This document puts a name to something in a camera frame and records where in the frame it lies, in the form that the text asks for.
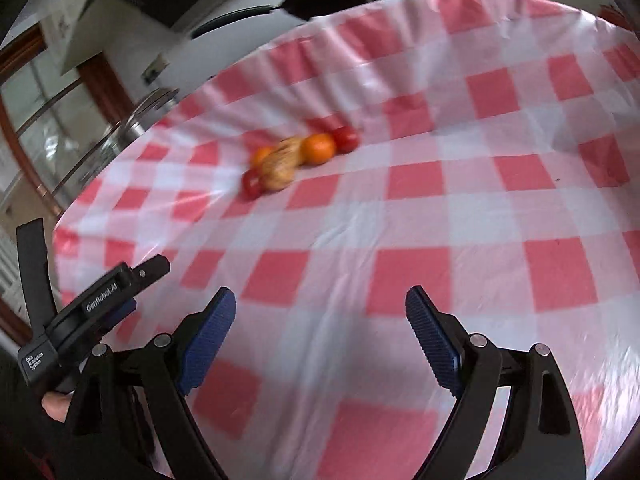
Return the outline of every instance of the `silver bolt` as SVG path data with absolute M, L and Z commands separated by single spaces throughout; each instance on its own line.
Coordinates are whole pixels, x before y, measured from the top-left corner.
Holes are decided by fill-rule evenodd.
M 540 355 L 542 355 L 542 357 L 546 357 L 549 354 L 551 354 L 551 350 L 549 349 L 549 347 L 545 344 L 542 343 L 538 343 L 536 346 L 536 352 L 538 352 Z
M 482 334 L 473 334 L 469 338 L 469 341 L 471 341 L 473 346 L 478 348 L 484 348 L 486 346 L 486 338 Z
M 158 334 L 154 338 L 154 345 L 158 348 L 164 348 L 171 342 L 171 336 L 168 334 Z
M 92 348 L 91 353 L 96 357 L 100 357 L 101 355 L 105 355 L 107 353 L 108 348 L 109 347 L 104 343 L 98 343 L 96 346 Z

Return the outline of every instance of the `wall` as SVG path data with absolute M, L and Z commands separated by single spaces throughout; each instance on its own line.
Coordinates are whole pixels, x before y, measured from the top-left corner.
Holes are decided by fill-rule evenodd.
M 243 7 L 274 5 L 281 1 L 229 0 L 208 19 Z M 555 1 L 593 13 L 598 12 L 601 4 L 612 3 L 611 0 Z M 277 11 L 269 16 L 257 16 L 233 23 L 190 41 L 138 12 L 123 26 L 120 34 L 114 37 L 105 53 L 134 101 L 148 91 L 140 75 L 160 53 L 170 62 L 161 75 L 160 83 L 180 88 L 180 95 L 183 96 L 202 85 L 219 70 L 300 23 L 300 20 L 283 11 Z

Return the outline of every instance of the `black pan handle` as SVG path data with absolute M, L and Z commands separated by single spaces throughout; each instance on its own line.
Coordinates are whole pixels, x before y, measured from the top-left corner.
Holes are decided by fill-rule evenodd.
M 263 5 L 259 7 L 249 7 L 247 9 L 234 10 L 234 12 L 229 12 L 228 14 L 223 14 L 222 16 L 218 16 L 213 20 L 209 20 L 207 23 L 200 25 L 196 30 L 191 33 L 191 39 L 195 40 L 199 38 L 203 34 L 207 32 L 211 32 L 220 27 L 224 27 L 229 23 L 238 22 L 239 20 L 244 20 L 245 18 L 250 18 L 251 16 L 260 16 L 262 14 L 269 14 L 274 10 L 279 9 L 279 7 L 273 7 L 270 5 Z

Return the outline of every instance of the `brown wooden frame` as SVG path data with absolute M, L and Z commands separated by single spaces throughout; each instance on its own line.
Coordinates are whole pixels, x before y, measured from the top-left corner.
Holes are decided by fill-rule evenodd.
M 46 48 L 47 45 L 40 26 L 36 24 L 0 50 L 0 85 Z M 115 72 L 111 69 L 104 54 L 97 54 L 81 63 L 77 70 L 82 83 L 86 86 L 87 91 L 108 123 L 115 125 L 129 117 L 134 108 L 133 102 L 122 87 Z M 58 203 L 50 190 L 47 189 L 22 148 L 1 96 L 0 129 L 27 182 L 40 196 L 48 211 L 59 219 L 64 212 L 64 208 Z M 30 327 L 1 298 L 0 328 L 19 346 L 23 346 L 31 339 Z

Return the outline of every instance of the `red cherry tomato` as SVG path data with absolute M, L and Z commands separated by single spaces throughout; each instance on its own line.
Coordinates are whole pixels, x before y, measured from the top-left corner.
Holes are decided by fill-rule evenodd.
M 264 192 L 258 170 L 251 168 L 242 176 L 242 190 L 249 200 L 255 200 Z
M 332 136 L 334 136 L 335 147 L 340 153 L 351 153 L 360 145 L 360 136 L 349 126 L 332 131 Z

